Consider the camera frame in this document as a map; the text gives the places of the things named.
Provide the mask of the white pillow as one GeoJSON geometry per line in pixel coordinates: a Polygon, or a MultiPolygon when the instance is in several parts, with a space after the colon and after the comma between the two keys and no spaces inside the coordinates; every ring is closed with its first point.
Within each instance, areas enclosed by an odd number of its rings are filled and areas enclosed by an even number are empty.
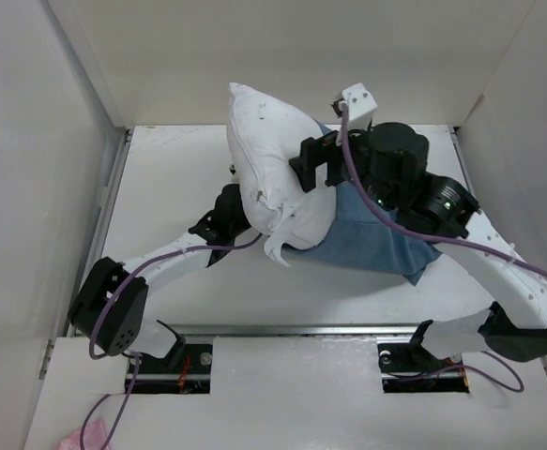
{"type": "Polygon", "coordinates": [[[323,132],[300,109],[248,85],[231,82],[228,92],[226,136],[243,210],[266,237],[265,255],[286,266],[281,248],[318,246],[336,216],[336,189],[317,175],[304,192],[289,164],[304,140],[323,132]]]}

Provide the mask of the blue fabric pillowcase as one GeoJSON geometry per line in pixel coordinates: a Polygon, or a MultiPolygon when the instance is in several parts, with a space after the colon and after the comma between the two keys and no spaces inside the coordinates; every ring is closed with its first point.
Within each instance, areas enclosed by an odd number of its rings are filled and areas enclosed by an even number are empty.
{"type": "Polygon", "coordinates": [[[320,263],[399,275],[413,285],[442,256],[428,243],[383,224],[347,182],[336,187],[336,216],[324,240],[299,253],[320,263]]]}

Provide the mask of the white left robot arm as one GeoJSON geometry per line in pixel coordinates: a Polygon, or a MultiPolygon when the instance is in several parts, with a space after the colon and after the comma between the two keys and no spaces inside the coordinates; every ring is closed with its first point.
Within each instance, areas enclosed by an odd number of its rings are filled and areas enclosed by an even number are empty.
{"type": "Polygon", "coordinates": [[[248,248],[236,239],[251,228],[238,184],[222,188],[214,207],[174,242],[145,255],[94,263],[68,311],[70,324],[89,338],[94,360],[128,354],[150,357],[169,372],[181,363],[185,339],[170,325],[144,317],[150,296],[174,281],[248,248]]]}

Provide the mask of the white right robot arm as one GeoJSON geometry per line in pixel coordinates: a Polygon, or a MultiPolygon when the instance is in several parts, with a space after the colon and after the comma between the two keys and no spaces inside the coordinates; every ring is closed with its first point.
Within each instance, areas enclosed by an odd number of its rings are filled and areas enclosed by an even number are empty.
{"type": "Polygon", "coordinates": [[[428,171],[429,148],[396,122],[304,139],[289,162],[298,192],[336,199],[307,255],[417,282],[447,254],[492,296],[475,314],[421,322],[407,347],[416,368],[485,350],[516,362],[547,355],[547,271],[519,259],[461,183],[428,171]]]}

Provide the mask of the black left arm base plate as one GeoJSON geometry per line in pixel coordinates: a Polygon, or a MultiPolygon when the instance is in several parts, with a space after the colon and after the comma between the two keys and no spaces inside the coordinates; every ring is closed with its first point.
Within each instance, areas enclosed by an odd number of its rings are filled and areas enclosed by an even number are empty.
{"type": "Polygon", "coordinates": [[[132,394],[206,395],[210,393],[213,345],[211,342],[187,343],[181,359],[173,367],[150,355],[141,364],[132,394]]]}

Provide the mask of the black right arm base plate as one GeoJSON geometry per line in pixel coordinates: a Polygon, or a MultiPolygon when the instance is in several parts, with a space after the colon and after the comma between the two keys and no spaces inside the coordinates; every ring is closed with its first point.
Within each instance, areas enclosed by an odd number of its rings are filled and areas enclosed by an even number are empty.
{"type": "Polygon", "coordinates": [[[468,394],[462,358],[437,359],[408,342],[379,341],[378,365],[386,394],[468,394]]]}

